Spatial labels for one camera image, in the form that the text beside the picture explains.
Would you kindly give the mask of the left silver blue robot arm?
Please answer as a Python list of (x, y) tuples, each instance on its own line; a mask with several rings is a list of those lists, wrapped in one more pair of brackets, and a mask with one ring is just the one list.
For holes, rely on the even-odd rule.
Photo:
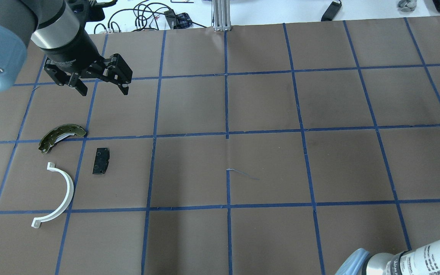
[(133, 71), (117, 53), (104, 58), (85, 31), (104, 19), (115, 0), (0, 0), (0, 92), (14, 85), (26, 62), (29, 42), (44, 52), (44, 71), (59, 86), (87, 95), (84, 79), (115, 84), (129, 92)]

